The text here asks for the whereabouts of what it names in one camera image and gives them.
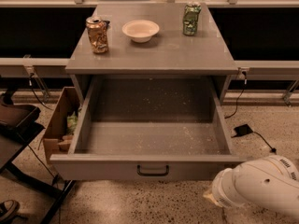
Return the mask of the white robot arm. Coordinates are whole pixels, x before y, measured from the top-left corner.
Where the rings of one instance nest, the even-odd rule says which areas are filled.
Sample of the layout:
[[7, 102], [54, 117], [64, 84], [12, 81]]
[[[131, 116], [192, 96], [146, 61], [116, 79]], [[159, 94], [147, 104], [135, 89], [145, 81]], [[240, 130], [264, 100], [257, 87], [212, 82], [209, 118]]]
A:
[[253, 203], [299, 218], [299, 171], [289, 159], [271, 155], [220, 171], [203, 197], [218, 207]]

